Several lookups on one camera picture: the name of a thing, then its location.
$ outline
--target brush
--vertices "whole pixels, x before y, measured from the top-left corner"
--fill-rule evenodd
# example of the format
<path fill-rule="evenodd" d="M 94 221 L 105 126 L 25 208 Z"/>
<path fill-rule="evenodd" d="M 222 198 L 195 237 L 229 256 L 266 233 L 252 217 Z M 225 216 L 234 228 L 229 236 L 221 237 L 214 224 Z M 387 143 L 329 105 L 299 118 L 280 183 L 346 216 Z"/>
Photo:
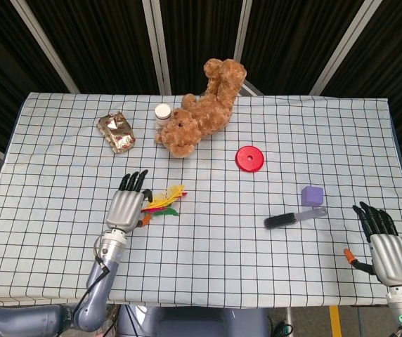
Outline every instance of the brush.
<path fill-rule="evenodd" d="M 280 216 L 271 216 L 265 219 L 264 226 L 267 230 L 272 230 L 273 228 L 278 228 L 286 225 L 293 225 L 299 221 L 304 221 L 312 218 L 319 218 L 321 216 L 326 216 L 328 214 L 328 209 L 325 207 L 320 207 L 319 209 L 312 209 L 310 211 L 305 211 L 301 213 L 286 213 Z"/>

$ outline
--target robot finger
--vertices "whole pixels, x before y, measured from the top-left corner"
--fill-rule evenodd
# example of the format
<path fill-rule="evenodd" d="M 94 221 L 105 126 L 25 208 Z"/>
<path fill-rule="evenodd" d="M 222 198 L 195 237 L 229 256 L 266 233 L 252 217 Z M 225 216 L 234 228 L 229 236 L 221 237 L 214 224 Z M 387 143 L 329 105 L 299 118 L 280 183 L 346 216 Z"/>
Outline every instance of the robot finger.
<path fill-rule="evenodd" d="M 136 183 L 137 176 L 138 176 L 138 171 L 132 173 L 131 179 L 129 179 L 128 185 L 126 186 L 126 191 L 134 190 L 134 184 Z"/>
<path fill-rule="evenodd" d="M 148 170 L 144 170 L 140 175 L 138 176 L 137 183 L 134 186 L 134 191 L 140 192 L 142 189 L 143 181 L 145 180 L 146 174 L 148 173 Z"/>
<path fill-rule="evenodd" d="M 148 199 L 149 202 L 153 202 L 153 193 L 148 188 L 143 192 L 143 200 Z"/>
<path fill-rule="evenodd" d="M 387 229 L 387 226 L 385 225 L 384 220 L 381 217 L 381 214 L 379 213 L 379 211 L 377 209 L 375 209 L 374 207 L 368 206 L 371 215 L 373 217 L 373 219 L 375 219 L 375 224 L 377 226 L 377 228 L 379 229 L 379 232 L 381 234 L 389 234 L 389 231 Z"/>
<path fill-rule="evenodd" d="M 360 202 L 360 205 L 365 213 L 365 218 L 367 219 L 368 226 L 371 228 L 371 232 L 373 234 L 381 234 L 376 224 L 375 217 L 371 213 L 370 207 L 365 202 Z"/>
<path fill-rule="evenodd" d="M 131 175 L 128 173 L 123 177 L 122 182 L 119 184 L 119 187 L 118 187 L 119 191 L 124 191 L 126 189 L 126 185 L 128 183 L 128 179 L 130 176 Z"/>
<path fill-rule="evenodd" d="M 385 227 L 387 228 L 387 234 L 398 236 L 398 231 L 396 230 L 395 222 L 393 221 L 391 216 L 389 216 L 389 214 L 386 211 L 383 211 L 382 209 L 379 210 L 379 214 L 381 215 Z"/>
<path fill-rule="evenodd" d="M 356 205 L 353 205 L 353 210 L 357 213 L 358 218 L 361 220 L 363 232 L 365 233 L 367 241 L 370 242 L 370 236 L 371 234 L 374 233 L 372 232 L 370 226 L 368 225 L 365 213 Z"/>

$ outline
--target floor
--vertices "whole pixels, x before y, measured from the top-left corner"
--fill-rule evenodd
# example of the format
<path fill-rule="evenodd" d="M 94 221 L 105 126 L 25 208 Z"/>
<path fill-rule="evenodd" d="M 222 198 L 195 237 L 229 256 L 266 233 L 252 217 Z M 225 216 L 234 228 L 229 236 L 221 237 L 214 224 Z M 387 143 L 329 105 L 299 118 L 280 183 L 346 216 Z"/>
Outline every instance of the floor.
<path fill-rule="evenodd" d="M 332 335 L 329 307 L 291 308 L 290 311 L 294 327 L 293 336 L 387 337 L 396 328 L 388 308 L 339 307 L 341 335 Z M 269 316 L 276 324 L 280 320 L 287 319 L 287 310 L 285 308 L 272 309 L 269 311 Z M 89 335 L 68 331 L 64 336 Z"/>

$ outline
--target teddy bear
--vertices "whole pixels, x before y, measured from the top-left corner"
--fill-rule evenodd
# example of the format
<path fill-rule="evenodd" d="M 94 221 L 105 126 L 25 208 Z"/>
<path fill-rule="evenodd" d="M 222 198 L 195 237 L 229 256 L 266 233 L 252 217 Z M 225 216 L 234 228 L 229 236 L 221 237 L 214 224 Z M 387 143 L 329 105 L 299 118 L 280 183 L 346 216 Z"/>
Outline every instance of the teddy bear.
<path fill-rule="evenodd" d="M 156 135 L 173 157 L 190 155 L 202 138 L 223 129 L 231 119 L 232 107 L 243 81 L 245 68 L 235 60 L 211 58 L 204 66 L 207 89 L 198 100 L 189 93 L 182 106 L 171 112 L 168 123 Z"/>

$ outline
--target purple cube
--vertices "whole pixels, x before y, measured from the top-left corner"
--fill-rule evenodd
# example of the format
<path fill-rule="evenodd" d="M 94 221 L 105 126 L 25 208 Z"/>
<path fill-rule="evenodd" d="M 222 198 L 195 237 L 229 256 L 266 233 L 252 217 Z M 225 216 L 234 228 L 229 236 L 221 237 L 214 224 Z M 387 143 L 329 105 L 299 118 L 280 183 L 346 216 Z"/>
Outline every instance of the purple cube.
<path fill-rule="evenodd" d="M 323 189 L 321 187 L 306 186 L 301 191 L 301 205 L 317 207 L 323 204 Z"/>

